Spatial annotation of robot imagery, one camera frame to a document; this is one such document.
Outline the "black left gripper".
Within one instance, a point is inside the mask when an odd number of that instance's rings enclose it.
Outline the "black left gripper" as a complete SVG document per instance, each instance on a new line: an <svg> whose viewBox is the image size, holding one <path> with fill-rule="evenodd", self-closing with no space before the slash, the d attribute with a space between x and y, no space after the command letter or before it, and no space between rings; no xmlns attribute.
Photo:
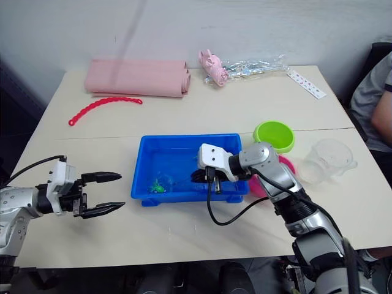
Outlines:
<svg viewBox="0 0 392 294"><path fill-rule="evenodd" d="M87 183L106 183L121 179L122 175L115 172L98 171L81 174L81 179L74 182L70 190L59 197L59 204L62 212L71 212L74 217L90 219L111 213L124 206L125 202L108 202L96 205L93 208L87 207L87 194L83 192L83 187Z"/></svg>

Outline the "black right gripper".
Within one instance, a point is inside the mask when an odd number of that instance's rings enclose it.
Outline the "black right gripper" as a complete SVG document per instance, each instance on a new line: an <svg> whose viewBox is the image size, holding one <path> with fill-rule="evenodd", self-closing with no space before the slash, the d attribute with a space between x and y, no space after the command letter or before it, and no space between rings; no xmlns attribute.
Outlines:
<svg viewBox="0 0 392 294"><path fill-rule="evenodd" d="M193 183L213 183L220 177L220 171L213 167L206 167L194 171L190 177Z"/></svg>

